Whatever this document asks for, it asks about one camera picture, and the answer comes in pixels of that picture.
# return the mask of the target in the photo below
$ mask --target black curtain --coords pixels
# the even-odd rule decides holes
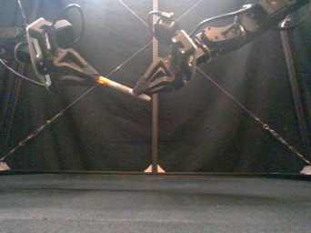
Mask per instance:
[[[71,3],[82,5],[87,26],[86,36],[75,50],[103,76],[134,87],[152,62],[152,37],[146,26],[152,1],[41,1],[39,15],[52,21],[61,8]],[[206,18],[238,10],[244,1],[206,0],[196,3],[199,1],[194,0],[159,1],[159,10],[175,13],[187,33]],[[79,32],[80,21],[75,10],[67,18]],[[226,20],[214,26],[228,23],[230,20]],[[295,53],[295,67],[308,116],[307,40],[310,20],[291,32],[292,51],[299,51]],[[170,48],[160,45],[159,56],[168,54]],[[29,66],[25,73],[33,76]],[[13,77],[7,73],[1,82],[11,80]],[[8,89],[1,87],[1,104],[8,97]],[[9,141],[1,148],[1,155],[84,93],[87,95],[7,158],[12,168],[147,169],[152,151],[152,105],[104,86],[94,87],[91,83],[63,82],[59,91],[48,92],[23,81]],[[302,153],[306,152],[276,30],[266,32],[252,43],[200,65],[195,79],[183,89],[159,95],[159,165],[167,171],[182,172],[299,172],[304,165],[302,159],[263,129],[250,112]]]

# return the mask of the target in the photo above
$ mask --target metal pole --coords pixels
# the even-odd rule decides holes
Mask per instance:
[[[306,120],[304,120],[304,109],[303,109],[303,104],[302,104],[302,99],[300,99],[300,91],[299,91],[299,85],[298,85],[298,80],[296,80],[296,72],[295,72],[295,67],[294,67],[294,62],[292,62],[291,45],[290,45],[287,31],[280,31],[280,39],[282,39],[284,56],[286,56],[288,77],[290,77],[290,82],[291,82],[291,94],[292,94],[295,113],[296,113],[296,119],[298,119],[298,127],[299,127],[304,152],[310,156],[311,148],[310,148],[310,140],[308,140],[308,135],[307,135]]]
[[[154,11],[158,11],[158,0],[154,0]],[[158,40],[154,38],[154,61],[158,59]],[[152,172],[158,173],[158,94],[152,95]]]

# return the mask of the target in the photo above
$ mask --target dark floor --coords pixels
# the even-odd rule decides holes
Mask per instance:
[[[32,174],[0,185],[0,232],[311,232],[307,181]]]

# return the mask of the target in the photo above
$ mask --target black cable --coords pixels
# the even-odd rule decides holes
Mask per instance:
[[[160,11],[152,11],[148,14],[148,27],[150,27],[150,31],[152,36],[155,36],[155,31],[154,31],[154,15],[160,16]]]
[[[5,63],[5,61],[0,58],[0,63],[4,65],[4,67],[20,78],[25,79],[27,81],[32,82],[33,84],[39,85],[39,86],[44,86],[41,83],[33,81],[31,78],[28,78],[27,76],[21,75],[17,71],[15,71]]]
[[[79,11],[79,14],[80,14],[80,17],[82,17],[82,32],[80,32],[80,36],[76,38],[76,40],[69,45],[67,45],[65,47],[69,47],[73,44],[76,44],[82,40],[82,38],[84,36],[84,32],[86,32],[84,14],[83,14],[82,7],[78,4],[69,4],[61,9],[61,13],[59,14],[57,18],[55,19],[55,22],[53,22],[52,26],[55,26],[56,22],[63,18],[67,11],[71,10],[72,8],[75,8]]]
[[[212,22],[215,22],[215,21],[223,20],[223,19],[226,19],[226,18],[228,18],[228,17],[234,17],[234,16],[238,16],[238,15],[242,15],[242,14],[246,13],[251,8],[252,8],[252,5],[251,5],[251,4],[247,4],[247,5],[243,5],[243,7],[242,7],[238,11],[235,11],[235,12],[231,12],[231,13],[228,13],[228,14],[219,15],[219,16],[215,16],[215,17],[212,17],[212,18],[208,18],[208,19],[203,20],[203,21],[198,24],[198,26],[196,26],[195,30],[192,31],[190,37],[194,37],[194,36],[196,35],[196,32],[198,32],[198,30],[200,29],[200,27],[202,27],[203,25],[210,24],[210,23],[212,23]]]

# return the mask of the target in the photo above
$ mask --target black fabric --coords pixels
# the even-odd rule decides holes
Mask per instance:
[[[108,78],[134,87],[152,62],[152,45],[147,46],[152,37],[146,24],[126,6],[147,22],[152,1],[43,1],[40,15],[53,20],[69,3],[80,4],[86,13],[86,36],[76,51],[103,76],[114,72]],[[187,13],[195,4],[194,1],[159,1],[159,9],[182,18],[187,33],[203,19],[238,10],[244,1],[202,1]],[[79,31],[76,12],[69,13],[68,19]],[[310,65],[304,59],[310,57],[304,46],[308,27],[304,23],[291,38],[295,49],[304,54],[296,58],[304,65],[300,66],[300,60],[295,65],[299,74],[304,74],[300,81],[306,112],[310,108]],[[170,48],[160,45],[159,55],[168,53]],[[304,152],[279,32],[268,31],[199,69]],[[29,67],[27,74],[33,76]],[[11,141],[1,148],[1,155],[91,87],[91,83],[64,82],[57,93],[23,82]],[[7,162],[13,168],[25,169],[143,171],[151,164],[151,115],[150,102],[98,86]],[[167,171],[203,172],[299,172],[304,165],[199,70],[188,86],[159,96],[159,164]]]

